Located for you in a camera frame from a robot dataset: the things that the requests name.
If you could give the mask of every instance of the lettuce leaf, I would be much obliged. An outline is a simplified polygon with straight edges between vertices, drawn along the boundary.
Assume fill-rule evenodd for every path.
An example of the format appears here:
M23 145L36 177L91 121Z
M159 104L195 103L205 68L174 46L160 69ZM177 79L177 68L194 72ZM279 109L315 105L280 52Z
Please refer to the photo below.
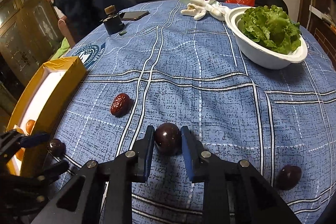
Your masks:
M242 33L259 45L289 54L300 45L300 23L292 23L282 8L272 5L249 8L242 16Z

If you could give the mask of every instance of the plaid tablecloth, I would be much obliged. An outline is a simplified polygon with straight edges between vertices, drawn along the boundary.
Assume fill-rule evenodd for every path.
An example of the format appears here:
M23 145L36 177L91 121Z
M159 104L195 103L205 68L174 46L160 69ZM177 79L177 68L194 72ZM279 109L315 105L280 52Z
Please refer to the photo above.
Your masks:
M67 54L88 70L55 136L66 144L71 169L113 160L147 125L187 125L206 149L249 160L271 185L284 165L300 166L300 183L280 195L302 223L314 223L336 178L336 74L327 55L301 28L306 60L268 70L239 51L225 23L210 15L196 22L182 8L177 0L139 4L128 10L150 14L129 22L125 35L108 35L101 25ZM135 104L116 118L110 106L121 92ZM188 180L181 155L155 149L148 182L133 183L132 192L134 223L201 222L203 184Z

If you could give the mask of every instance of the smartphone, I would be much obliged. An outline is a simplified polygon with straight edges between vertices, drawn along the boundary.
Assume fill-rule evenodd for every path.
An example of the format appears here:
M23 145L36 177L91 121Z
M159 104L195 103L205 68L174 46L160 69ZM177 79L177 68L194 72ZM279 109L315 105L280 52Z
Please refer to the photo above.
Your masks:
M122 12L119 14L121 20L139 20L140 18L149 14L149 11L138 11L138 12Z

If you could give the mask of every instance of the metal screw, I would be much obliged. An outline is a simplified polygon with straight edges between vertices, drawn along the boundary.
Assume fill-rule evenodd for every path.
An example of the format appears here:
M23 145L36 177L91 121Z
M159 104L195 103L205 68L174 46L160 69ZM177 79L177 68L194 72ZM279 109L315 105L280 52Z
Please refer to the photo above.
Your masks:
M210 153L209 151L203 151L203 152L201 153L201 156L202 156L203 158L209 158L209 157L211 157L211 153Z
M37 179L38 179L39 181L45 180L45 176L38 176Z
M92 168L92 167L95 167L97 165L97 162L95 160L89 160L87 163L86 163L86 166L88 168Z
M132 158L135 156L135 152L133 150L129 150L125 153L125 156L128 158Z
M36 198L36 201L39 202L39 203L41 203L41 202L45 201L45 198L44 198L44 196L39 195L39 196Z
M247 160L241 160L240 165L242 167L249 167L250 163Z

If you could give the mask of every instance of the white plush toy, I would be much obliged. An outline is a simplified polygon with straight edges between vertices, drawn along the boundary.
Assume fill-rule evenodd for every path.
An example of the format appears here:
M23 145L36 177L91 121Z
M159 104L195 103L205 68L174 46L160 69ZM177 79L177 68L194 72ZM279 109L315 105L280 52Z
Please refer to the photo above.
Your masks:
M181 14L193 16L194 20L200 20L207 12L214 18L224 21L225 14L230 10L227 6L222 6L217 0L179 0L187 5L186 10L181 10Z

